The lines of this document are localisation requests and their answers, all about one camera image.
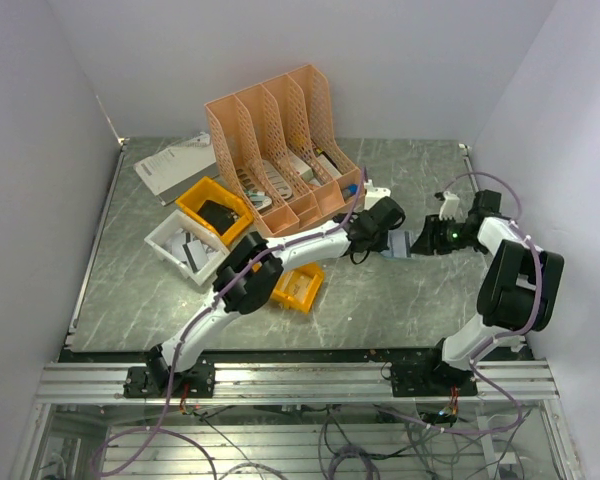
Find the white bin with cards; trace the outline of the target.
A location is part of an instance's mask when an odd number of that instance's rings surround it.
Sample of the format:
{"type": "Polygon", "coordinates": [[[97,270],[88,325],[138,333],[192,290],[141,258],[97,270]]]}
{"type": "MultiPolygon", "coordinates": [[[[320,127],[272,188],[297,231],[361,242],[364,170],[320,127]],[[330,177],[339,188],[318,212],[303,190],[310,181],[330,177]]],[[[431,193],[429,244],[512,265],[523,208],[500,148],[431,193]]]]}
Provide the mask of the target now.
{"type": "Polygon", "coordinates": [[[220,238],[181,211],[173,211],[145,238],[159,260],[202,286],[229,255],[220,238]]]}

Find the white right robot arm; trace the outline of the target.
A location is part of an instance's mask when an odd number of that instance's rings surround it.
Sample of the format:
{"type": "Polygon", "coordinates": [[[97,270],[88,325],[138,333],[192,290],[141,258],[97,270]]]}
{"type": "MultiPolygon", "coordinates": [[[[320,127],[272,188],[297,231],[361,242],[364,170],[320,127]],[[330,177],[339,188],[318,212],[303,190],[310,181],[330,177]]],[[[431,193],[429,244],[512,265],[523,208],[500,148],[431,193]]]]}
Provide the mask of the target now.
{"type": "Polygon", "coordinates": [[[492,256],[479,289],[476,314],[456,334],[442,339],[420,375],[422,387],[439,396],[469,380],[472,367],[503,342],[514,346],[551,319],[564,257],[533,244],[516,222],[500,212],[501,194],[480,190],[464,221],[455,219],[459,197],[438,192],[438,213],[425,217],[411,247],[417,255],[446,255],[472,248],[492,256]]]}

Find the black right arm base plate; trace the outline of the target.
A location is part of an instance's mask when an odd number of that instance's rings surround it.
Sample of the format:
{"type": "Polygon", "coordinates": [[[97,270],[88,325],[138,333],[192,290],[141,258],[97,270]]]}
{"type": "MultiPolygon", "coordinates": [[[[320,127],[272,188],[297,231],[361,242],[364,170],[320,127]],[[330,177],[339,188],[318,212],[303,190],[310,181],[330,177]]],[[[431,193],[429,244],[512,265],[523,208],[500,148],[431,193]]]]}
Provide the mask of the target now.
{"type": "Polygon", "coordinates": [[[460,397],[475,396],[478,393],[476,384],[469,377],[451,384],[447,380],[434,379],[419,364],[392,363],[389,367],[382,368],[381,376],[389,382],[394,398],[450,397],[453,387],[460,397]]]}

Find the yellow bin with cards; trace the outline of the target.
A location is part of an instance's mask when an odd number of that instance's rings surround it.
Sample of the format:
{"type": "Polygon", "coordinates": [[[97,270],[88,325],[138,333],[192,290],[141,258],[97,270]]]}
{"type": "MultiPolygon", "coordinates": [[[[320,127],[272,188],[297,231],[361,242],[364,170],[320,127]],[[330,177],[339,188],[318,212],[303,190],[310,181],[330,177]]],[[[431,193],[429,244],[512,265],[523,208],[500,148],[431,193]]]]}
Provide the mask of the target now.
{"type": "Polygon", "coordinates": [[[282,308],[308,314],[324,282],[324,271],[311,263],[284,273],[270,299],[282,308]]]}

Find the yellow bin with black items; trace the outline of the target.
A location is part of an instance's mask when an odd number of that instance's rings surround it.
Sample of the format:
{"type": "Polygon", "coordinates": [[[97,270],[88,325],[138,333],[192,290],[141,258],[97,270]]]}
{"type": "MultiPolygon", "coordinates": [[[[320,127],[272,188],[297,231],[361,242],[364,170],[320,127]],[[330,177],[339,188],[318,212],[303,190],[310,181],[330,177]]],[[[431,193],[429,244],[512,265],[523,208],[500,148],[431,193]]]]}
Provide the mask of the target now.
{"type": "Polygon", "coordinates": [[[176,201],[180,210],[230,246],[253,223],[254,218],[238,196],[209,177],[201,178],[176,201]]]}

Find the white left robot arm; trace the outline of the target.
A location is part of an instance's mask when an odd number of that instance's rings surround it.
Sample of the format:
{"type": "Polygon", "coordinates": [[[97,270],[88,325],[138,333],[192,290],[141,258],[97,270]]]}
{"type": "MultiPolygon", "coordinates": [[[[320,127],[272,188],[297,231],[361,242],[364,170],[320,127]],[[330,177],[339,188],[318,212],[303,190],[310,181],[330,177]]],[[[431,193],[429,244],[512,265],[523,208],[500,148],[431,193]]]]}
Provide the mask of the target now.
{"type": "Polygon", "coordinates": [[[196,314],[174,336],[149,351],[148,384],[140,392],[176,395],[206,344],[235,319],[264,306],[283,274],[312,262],[381,252],[387,248],[389,232],[405,219],[399,204],[383,197],[368,210],[339,214],[298,234],[275,238],[247,234],[217,269],[196,314]]]}

